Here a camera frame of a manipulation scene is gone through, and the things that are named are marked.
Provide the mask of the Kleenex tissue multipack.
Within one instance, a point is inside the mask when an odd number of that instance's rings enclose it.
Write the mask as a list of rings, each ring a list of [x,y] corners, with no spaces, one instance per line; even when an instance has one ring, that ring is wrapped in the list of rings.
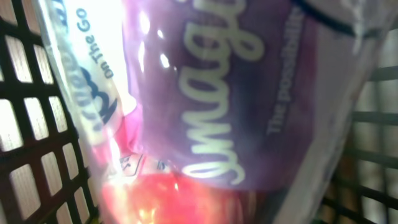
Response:
[[[310,223],[396,1],[36,1],[104,223]]]

